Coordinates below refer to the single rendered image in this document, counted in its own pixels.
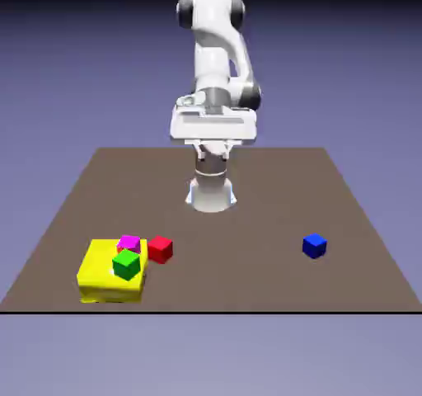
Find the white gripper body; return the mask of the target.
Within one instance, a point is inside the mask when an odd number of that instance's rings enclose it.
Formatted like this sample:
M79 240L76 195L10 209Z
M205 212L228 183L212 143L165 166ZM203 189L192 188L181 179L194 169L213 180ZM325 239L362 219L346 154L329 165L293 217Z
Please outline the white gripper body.
M257 116L253 110L222 107L220 114L207 114L203 106L174 106L170 136L175 140L254 141Z

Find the small green cube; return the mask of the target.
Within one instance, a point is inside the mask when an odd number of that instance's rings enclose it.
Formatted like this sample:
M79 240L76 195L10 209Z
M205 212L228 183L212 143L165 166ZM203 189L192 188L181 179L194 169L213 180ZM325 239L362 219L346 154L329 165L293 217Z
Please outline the small green cube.
M124 249L112 259L112 267L116 276L130 281L141 270L140 256L136 252Z

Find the small red cube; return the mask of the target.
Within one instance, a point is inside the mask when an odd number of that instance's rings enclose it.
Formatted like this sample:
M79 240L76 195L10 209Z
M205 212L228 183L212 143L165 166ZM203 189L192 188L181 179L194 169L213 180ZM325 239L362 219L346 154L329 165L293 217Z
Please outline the small red cube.
M148 259L165 264L173 256L173 241L157 235L148 241Z

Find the small magenta cube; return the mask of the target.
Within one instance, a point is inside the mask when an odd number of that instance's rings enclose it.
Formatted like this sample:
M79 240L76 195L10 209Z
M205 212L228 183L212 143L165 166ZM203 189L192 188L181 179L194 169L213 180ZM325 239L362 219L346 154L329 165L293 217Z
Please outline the small magenta cube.
M129 250L139 254L141 252L140 237L135 235L124 234L116 244L116 251L120 253L124 250Z

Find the large yellow box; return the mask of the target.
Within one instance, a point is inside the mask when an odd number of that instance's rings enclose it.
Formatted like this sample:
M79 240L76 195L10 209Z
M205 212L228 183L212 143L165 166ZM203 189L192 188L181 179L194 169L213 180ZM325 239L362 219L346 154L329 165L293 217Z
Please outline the large yellow box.
M80 301L92 303L137 303L141 300L148 266L148 244L140 239L140 272L124 280L113 272L112 259L118 254L118 239L92 239L77 273Z

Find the small blue cube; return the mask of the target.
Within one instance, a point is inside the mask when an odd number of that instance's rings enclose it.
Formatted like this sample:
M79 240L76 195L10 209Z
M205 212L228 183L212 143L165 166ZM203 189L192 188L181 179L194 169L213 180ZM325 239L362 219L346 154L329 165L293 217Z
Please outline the small blue cube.
M302 240L302 252L312 259L322 257L326 253L327 240L318 233L307 235Z

